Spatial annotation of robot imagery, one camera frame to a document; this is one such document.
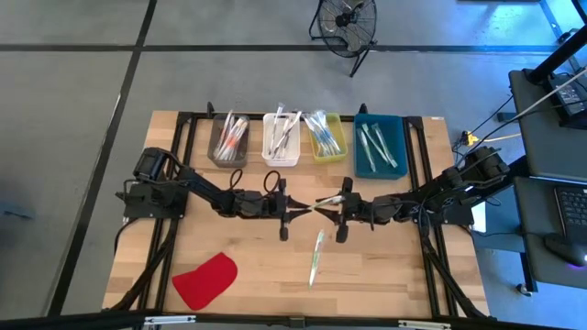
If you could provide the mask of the black metal pole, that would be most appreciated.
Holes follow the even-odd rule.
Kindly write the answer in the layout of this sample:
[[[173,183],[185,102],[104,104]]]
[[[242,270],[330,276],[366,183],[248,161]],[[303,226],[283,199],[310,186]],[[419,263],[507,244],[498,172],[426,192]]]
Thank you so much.
[[[534,70],[524,70],[526,79],[533,84],[545,81],[551,73],[587,44],[587,25],[564,41]]]

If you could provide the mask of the grey translucent plastic bin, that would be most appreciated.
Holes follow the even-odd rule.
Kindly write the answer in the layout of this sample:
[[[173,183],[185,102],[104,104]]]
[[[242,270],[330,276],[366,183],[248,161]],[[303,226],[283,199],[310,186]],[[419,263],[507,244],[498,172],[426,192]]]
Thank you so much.
[[[219,168],[243,168],[248,162],[249,124],[246,115],[218,114],[213,118],[207,157]]]

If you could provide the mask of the small white box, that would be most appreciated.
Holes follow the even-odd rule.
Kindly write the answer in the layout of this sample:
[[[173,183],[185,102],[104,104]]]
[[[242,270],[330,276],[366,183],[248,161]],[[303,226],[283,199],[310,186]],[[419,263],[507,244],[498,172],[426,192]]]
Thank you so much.
[[[479,203],[471,208],[473,224],[471,229],[476,232],[485,233],[486,225],[486,203]]]

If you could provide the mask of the black rig crossbar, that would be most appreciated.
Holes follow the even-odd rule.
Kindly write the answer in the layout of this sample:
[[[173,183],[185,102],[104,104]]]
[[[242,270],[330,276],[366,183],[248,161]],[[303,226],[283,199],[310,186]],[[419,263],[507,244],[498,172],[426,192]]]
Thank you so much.
[[[121,330],[143,326],[147,316],[195,315],[195,323],[189,324],[244,324],[280,325],[293,329],[308,326],[365,326],[398,327],[399,320],[421,320],[451,324],[452,330],[571,330],[569,328],[519,324],[498,321],[491,317],[464,318],[439,316],[430,319],[415,318],[357,318],[320,316],[266,316],[212,313],[160,313],[157,310],[116,311],[103,310],[98,313],[80,313],[0,320],[0,330]]]

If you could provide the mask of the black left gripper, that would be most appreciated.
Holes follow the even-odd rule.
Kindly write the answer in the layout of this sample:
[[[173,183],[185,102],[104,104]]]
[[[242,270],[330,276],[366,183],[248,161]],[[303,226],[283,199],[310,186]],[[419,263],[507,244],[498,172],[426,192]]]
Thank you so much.
[[[311,213],[311,210],[307,209],[308,204],[298,202],[292,196],[287,197],[284,194],[285,187],[285,179],[279,179],[275,190],[266,194],[242,189],[230,190],[234,196],[233,214],[243,219],[278,219],[280,240],[287,241],[289,219],[294,220],[298,216]],[[292,210],[287,214],[287,207],[301,210]]]

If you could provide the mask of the silver metal bracket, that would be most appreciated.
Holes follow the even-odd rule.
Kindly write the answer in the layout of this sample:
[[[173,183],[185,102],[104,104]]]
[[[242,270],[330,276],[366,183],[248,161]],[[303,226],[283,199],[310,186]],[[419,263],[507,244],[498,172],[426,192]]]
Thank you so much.
[[[175,325],[175,324],[189,324],[195,323],[197,320],[195,315],[159,315],[147,316],[144,319],[144,325]]]
[[[452,330],[451,324],[421,320],[399,320],[398,327],[412,330]]]

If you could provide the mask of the blue plastic bin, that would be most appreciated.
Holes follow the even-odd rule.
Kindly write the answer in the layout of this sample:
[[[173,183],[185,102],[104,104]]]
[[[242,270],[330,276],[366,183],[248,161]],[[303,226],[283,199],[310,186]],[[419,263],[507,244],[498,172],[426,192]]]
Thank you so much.
[[[357,132],[358,129],[362,130],[362,123],[368,125],[371,135],[374,137],[377,144],[382,147],[380,140],[371,127],[373,124],[378,124],[380,126],[387,146],[398,163],[397,168],[393,168],[391,165],[383,161],[383,158],[365,135],[376,166],[376,171],[371,171],[370,164],[360,143]],[[403,119],[400,116],[357,114],[354,117],[352,133],[354,139],[354,171],[356,177],[377,180],[399,180],[407,174],[408,168],[404,126]]]

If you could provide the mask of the black floor fan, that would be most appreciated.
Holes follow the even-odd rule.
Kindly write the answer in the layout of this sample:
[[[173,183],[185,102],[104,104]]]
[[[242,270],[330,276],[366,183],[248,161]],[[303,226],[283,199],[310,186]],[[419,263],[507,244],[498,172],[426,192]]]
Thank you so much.
[[[375,0],[318,0],[308,28],[311,40],[322,40],[335,55],[354,59],[353,78],[378,41]]]

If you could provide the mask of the yellow plastic bin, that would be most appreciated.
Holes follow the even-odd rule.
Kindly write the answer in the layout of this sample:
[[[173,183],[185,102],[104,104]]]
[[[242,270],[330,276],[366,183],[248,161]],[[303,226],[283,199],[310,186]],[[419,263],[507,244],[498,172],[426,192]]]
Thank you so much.
[[[345,134],[344,134],[343,126],[342,126],[342,120],[341,120],[340,115],[336,114],[336,113],[328,113],[328,112],[326,112],[326,114],[327,114],[327,123],[328,123],[329,128],[332,131],[338,145],[341,148],[341,153],[338,155],[335,155],[335,156],[320,157],[317,154],[318,149],[317,149],[316,140],[315,140],[312,132],[308,129],[310,140],[311,140],[313,157],[314,157],[314,160],[316,163],[330,163],[330,162],[341,161],[341,160],[345,159],[348,154],[347,141],[345,138]]]

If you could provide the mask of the red cloth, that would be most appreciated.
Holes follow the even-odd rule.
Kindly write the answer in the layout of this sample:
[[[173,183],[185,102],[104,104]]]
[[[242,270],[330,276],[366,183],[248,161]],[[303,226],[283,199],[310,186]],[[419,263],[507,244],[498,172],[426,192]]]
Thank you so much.
[[[174,276],[172,285],[189,309],[198,311],[226,291],[237,276],[235,261],[218,253],[196,269]]]

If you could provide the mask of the white plastic bin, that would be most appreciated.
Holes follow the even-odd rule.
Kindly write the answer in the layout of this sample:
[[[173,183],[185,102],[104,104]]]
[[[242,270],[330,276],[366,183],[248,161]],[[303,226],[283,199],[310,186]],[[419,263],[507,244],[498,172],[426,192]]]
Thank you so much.
[[[295,113],[284,113],[281,116],[289,116],[294,117]],[[273,125],[273,118],[275,113],[268,113],[265,114],[263,117],[263,127],[262,127],[262,149],[261,149],[261,156],[265,160],[265,163],[270,167],[293,167],[298,163],[298,160],[301,155],[301,146],[300,146],[300,119],[294,125],[293,131],[291,132],[288,148],[285,153],[284,158],[280,158],[279,156],[272,157],[269,155],[269,147],[271,144],[271,132],[272,132],[272,125]]]

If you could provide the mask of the black power adapter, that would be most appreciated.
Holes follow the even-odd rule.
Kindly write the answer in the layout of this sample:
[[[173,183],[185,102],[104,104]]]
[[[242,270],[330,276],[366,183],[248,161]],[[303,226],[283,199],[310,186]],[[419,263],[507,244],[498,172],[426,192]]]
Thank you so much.
[[[551,96],[561,127],[587,130],[587,82],[577,78]]]

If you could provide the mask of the black computer mouse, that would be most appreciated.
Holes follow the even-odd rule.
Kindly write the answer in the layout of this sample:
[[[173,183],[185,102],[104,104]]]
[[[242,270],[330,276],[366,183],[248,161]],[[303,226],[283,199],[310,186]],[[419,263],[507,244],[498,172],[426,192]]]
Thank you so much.
[[[587,252],[562,234],[550,233],[543,236],[543,245],[551,254],[572,266],[587,266]]]

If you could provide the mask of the grey side desk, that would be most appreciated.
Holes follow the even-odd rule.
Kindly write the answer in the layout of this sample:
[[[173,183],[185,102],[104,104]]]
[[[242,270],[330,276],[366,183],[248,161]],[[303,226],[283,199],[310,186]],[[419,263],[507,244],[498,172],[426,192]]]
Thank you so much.
[[[535,177],[587,182],[587,130],[563,127],[546,91],[522,71],[508,73],[525,149],[526,165]]]
[[[514,189],[530,272],[536,281],[587,290],[587,266],[576,267],[551,254],[543,236],[563,234],[554,188],[559,185],[587,187],[562,181],[515,178]]]

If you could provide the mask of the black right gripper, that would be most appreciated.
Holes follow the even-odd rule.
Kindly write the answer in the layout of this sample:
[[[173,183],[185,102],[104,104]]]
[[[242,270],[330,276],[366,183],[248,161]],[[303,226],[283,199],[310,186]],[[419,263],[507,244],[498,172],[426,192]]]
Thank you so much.
[[[374,230],[373,203],[364,201],[358,192],[353,192],[353,180],[345,177],[338,196],[340,203],[325,203],[316,208],[316,211],[338,226],[336,242],[345,243],[348,238],[348,221],[367,223]]]

